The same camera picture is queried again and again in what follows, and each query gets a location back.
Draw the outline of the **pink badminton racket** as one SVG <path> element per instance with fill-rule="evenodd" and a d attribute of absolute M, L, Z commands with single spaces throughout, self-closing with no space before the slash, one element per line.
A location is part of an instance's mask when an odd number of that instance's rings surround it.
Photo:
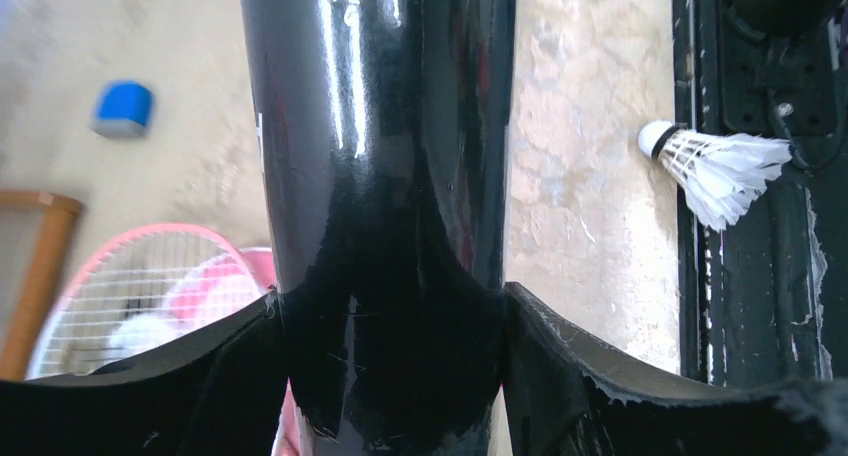
<path fill-rule="evenodd" d="M 264 290 L 246 253 L 208 227 L 125 231 L 66 283 L 25 376 L 89 374 L 228 317 Z"/>

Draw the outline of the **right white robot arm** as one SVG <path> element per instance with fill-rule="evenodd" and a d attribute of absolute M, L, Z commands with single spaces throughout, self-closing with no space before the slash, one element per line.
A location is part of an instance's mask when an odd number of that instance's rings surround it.
<path fill-rule="evenodd" d="M 743 25 L 766 36 L 799 36 L 827 20 L 844 0 L 727 0 Z"/>

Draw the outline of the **black shuttlecock tube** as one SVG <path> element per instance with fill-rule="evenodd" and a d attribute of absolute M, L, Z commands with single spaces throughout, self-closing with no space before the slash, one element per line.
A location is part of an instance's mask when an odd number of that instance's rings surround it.
<path fill-rule="evenodd" d="M 241 0 L 306 455 L 485 455 L 516 0 Z"/>

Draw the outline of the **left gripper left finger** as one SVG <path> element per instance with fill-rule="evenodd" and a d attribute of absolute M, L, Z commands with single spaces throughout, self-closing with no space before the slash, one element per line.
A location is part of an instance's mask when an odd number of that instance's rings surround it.
<path fill-rule="evenodd" d="M 88 375 L 1 384 L 4 455 L 269 455 L 288 378 L 276 293 Z"/>

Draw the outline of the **white feather shuttlecock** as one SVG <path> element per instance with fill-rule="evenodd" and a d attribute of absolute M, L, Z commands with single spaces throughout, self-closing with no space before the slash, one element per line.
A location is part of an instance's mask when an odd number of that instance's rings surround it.
<path fill-rule="evenodd" d="M 786 140 L 711 135 L 666 120 L 646 124 L 637 142 L 683 189 L 698 221 L 713 231 L 737 224 L 792 160 Z"/>

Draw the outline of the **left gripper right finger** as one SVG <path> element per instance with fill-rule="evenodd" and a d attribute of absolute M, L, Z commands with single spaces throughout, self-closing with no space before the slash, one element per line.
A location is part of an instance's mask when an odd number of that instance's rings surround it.
<path fill-rule="evenodd" d="M 843 455 L 847 383 L 711 386 L 647 364 L 510 282 L 503 391 L 517 455 Z"/>

